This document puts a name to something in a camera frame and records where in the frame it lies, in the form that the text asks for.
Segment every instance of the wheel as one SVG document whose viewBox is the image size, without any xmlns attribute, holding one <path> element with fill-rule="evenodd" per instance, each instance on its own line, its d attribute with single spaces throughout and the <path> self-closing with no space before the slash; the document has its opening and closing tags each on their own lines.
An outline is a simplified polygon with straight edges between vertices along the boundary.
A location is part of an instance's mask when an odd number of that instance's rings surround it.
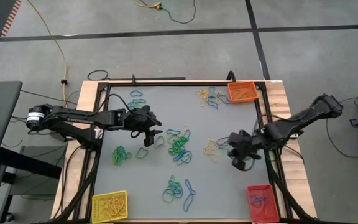
<svg viewBox="0 0 358 224">
<path fill-rule="evenodd" d="M 13 220 L 15 220 L 15 216 L 12 213 L 8 212 L 7 215 L 5 216 L 5 221 L 10 222 Z"/>
</svg>

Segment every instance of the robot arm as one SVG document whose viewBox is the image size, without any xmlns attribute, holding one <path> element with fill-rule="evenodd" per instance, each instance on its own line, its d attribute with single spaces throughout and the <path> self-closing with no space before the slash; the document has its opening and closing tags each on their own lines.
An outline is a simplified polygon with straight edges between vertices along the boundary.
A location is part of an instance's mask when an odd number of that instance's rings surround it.
<svg viewBox="0 0 358 224">
<path fill-rule="evenodd" d="M 343 106 L 333 97 L 321 95 L 305 110 L 288 119 L 280 119 L 263 128 L 256 130 L 253 135 L 244 130 L 239 133 L 231 133 L 229 145 L 233 150 L 229 156 L 233 159 L 232 165 L 244 171 L 246 157 L 260 159 L 257 154 L 259 149 L 274 150 L 283 147 L 292 134 L 301 134 L 302 129 L 309 124 L 326 118 L 337 118 L 342 114 Z"/>
<path fill-rule="evenodd" d="M 131 131 L 133 138 L 140 133 L 145 133 L 144 146 L 146 147 L 151 146 L 154 143 L 154 136 L 162 132 L 150 130 L 152 126 L 161 126 L 162 123 L 156 119 L 148 105 L 128 112 L 125 109 L 89 112 L 48 104 L 38 105 L 29 109 L 26 125 L 31 131 L 49 129 L 60 133 L 63 137 L 73 137 L 83 148 L 95 150 L 100 146 L 95 130 L 80 129 L 66 122 L 93 124 L 107 131 L 127 130 Z"/>
</svg>

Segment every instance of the floor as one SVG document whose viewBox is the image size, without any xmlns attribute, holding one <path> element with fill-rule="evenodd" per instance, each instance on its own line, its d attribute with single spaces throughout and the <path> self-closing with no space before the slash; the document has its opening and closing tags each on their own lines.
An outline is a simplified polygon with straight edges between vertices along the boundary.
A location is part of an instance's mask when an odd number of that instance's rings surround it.
<svg viewBox="0 0 358 224">
<path fill-rule="evenodd" d="M 250 0 L 254 21 L 249 19 L 247 1 L 196 0 L 194 21 L 182 25 L 172 22 L 162 11 L 137 7 L 129 0 L 32 0 L 54 35 L 241 30 L 59 40 L 68 64 L 68 93 L 79 90 L 87 74 L 96 69 L 107 70 L 110 78 L 135 74 L 188 79 L 225 78 L 233 70 L 240 79 L 283 80 L 293 113 L 306 108 L 322 93 L 338 100 L 358 96 L 358 1 Z M 185 21 L 192 16 L 191 0 L 162 3 L 176 19 Z M 245 31 L 251 27 L 255 30 L 256 26 L 261 32 Z M 320 28 L 268 29 L 314 26 Z M 47 36 L 47 31 L 28 2 L 23 1 L 7 36 Z M 62 59 L 51 40 L 0 42 L 0 80 L 21 80 L 25 90 L 61 98 L 62 76 Z M 70 101 L 77 99 L 75 94 Z M 25 116 L 28 108 L 41 103 L 57 104 L 21 94 L 14 114 Z M 358 156 L 358 129 L 348 122 L 358 116 L 358 108 L 352 101 L 345 101 L 344 106 L 344 114 L 330 121 L 329 130 L 343 152 Z M 23 124 L 12 123 L 4 143 L 15 145 L 23 139 L 25 146 L 58 145 L 52 137 L 28 136 L 26 132 Z M 300 146 L 320 219 L 358 223 L 358 159 L 335 151 L 328 141 L 324 121 L 305 129 Z M 5 192 L 6 187 L 1 187 L 0 206 Z M 48 220 L 52 203 L 15 197 L 11 212 L 17 219 L 11 223 Z"/>
</svg>

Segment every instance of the red tray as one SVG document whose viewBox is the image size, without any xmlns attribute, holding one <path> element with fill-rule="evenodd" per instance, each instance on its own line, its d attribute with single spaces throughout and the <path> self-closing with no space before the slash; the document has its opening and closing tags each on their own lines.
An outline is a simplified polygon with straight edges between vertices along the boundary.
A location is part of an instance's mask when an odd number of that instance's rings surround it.
<svg viewBox="0 0 358 224">
<path fill-rule="evenodd" d="M 248 186 L 247 198 L 253 222 L 270 223 L 280 220 L 270 184 Z"/>
</svg>

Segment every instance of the yellow tray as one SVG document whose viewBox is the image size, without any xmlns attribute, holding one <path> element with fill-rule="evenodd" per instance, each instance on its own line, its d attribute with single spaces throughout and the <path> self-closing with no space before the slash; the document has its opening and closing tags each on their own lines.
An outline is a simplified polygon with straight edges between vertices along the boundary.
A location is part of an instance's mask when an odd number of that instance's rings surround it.
<svg viewBox="0 0 358 224">
<path fill-rule="evenodd" d="M 112 203 L 114 199 L 124 200 L 125 213 L 119 213 L 114 216 L 108 203 Z M 128 218 L 128 200 L 125 190 L 112 192 L 92 197 L 92 223 L 109 222 Z"/>
</svg>

